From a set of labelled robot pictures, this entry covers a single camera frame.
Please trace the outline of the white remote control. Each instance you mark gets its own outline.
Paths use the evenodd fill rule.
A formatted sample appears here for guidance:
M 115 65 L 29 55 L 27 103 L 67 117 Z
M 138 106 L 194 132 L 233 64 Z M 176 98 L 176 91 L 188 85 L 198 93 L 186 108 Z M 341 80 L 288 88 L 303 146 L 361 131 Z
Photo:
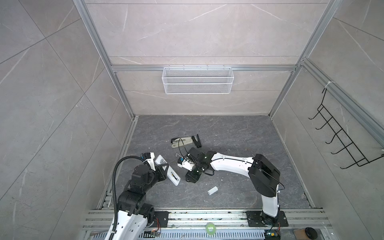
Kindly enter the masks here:
M 168 162 L 161 155 L 158 155 L 154 163 L 156 165 L 156 164 L 163 164 Z M 168 169 L 167 179 L 169 179 L 175 186 L 178 186 L 181 181 L 180 176 L 176 173 L 176 171 L 170 165 Z

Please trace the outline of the white remote battery cover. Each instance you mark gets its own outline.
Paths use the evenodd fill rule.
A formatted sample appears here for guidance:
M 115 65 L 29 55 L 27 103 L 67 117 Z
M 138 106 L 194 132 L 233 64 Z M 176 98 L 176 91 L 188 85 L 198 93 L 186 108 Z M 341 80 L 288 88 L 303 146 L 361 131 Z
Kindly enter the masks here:
M 207 193 L 209 194 L 209 196 L 211 196 L 212 194 L 216 193 L 218 191 L 218 187 L 213 187 L 212 189 L 208 190 Z

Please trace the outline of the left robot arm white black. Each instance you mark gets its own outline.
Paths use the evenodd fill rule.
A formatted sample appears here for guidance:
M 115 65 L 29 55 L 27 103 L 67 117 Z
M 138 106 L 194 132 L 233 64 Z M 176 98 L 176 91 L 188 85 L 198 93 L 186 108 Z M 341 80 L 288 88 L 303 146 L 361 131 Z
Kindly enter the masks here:
M 126 188 L 119 197 L 116 193 L 116 174 L 118 166 L 122 161 L 119 161 L 113 171 L 112 176 L 112 201 L 114 205 L 114 218 L 112 222 L 112 230 L 110 231 L 109 239 L 113 240 L 118 235 L 118 213 L 122 211 L 127 216 L 133 217 L 142 214 L 145 219 L 154 220 L 154 207 L 146 204 L 146 193 L 156 183 L 167 179 L 167 171 L 169 164 L 156 166 L 154 169 L 148 164 L 142 164 L 135 167 L 131 180 L 127 183 Z

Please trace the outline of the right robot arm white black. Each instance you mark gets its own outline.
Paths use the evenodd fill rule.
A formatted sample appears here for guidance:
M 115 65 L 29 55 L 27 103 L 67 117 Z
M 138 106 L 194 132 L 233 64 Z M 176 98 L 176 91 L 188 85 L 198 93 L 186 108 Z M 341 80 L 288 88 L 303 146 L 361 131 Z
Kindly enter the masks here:
M 255 190 L 262 196 L 263 208 L 258 216 L 264 226 L 275 226 L 280 216 L 279 187 L 280 171 L 263 155 L 233 157 L 218 152 L 200 152 L 191 148 L 185 157 L 178 160 L 180 168 L 187 169 L 186 181 L 196 183 L 201 174 L 213 176 L 217 171 L 226 171 L 249 178 Z

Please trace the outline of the grey black stapler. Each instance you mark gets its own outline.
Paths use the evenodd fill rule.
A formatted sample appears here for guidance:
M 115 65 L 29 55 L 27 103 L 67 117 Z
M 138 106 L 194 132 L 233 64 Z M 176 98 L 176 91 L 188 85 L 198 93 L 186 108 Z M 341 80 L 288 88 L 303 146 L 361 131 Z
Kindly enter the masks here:
M 200 136 L 198 134 L 191 137 L 182 137 L 182 138 L 173 138 L 171 139 L 171 147 L 178 148 L 180 146 L 185 146 L 189 144 L 194 144 L 197 148 L 202 147 Z

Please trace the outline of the green round sticker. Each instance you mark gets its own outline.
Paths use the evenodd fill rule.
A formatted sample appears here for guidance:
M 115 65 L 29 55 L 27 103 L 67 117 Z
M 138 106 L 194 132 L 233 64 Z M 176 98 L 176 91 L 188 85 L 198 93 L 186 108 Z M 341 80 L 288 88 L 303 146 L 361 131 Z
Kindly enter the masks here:
M 206 233 L 209 236 L 213 236 L 216 234 L 216 226 L 213 223 L 207 223 L 206 224 Z

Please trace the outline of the black round cap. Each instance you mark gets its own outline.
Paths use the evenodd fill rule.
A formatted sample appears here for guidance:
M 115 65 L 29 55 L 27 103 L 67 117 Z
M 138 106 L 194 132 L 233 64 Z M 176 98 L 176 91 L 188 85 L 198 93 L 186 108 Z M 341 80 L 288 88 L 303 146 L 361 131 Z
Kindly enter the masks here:
M 319 236 L 317 231 L 313 228 L 307 227 L 304 229 L 304 231 L 305 231 L 307 238 L 310 240 L 316 240 Z

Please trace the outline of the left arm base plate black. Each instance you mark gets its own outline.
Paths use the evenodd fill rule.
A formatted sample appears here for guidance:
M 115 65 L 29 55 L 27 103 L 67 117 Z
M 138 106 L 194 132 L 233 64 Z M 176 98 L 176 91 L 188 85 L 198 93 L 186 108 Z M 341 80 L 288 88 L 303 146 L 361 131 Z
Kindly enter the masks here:
M 167 211 L 155 211 L 148 216 L 147 227 L 150 228 L 166 228 L 169 221 L 169 212 Z

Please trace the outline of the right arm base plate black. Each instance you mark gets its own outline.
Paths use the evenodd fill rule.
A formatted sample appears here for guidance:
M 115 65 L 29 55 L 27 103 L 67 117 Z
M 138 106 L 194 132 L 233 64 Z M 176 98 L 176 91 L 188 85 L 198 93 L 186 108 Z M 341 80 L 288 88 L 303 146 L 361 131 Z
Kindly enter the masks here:
M 288 227 L 289 223 L 283 211 L 276 217 L 271 217 L 263 211 L 246 211 L 249 227 Z

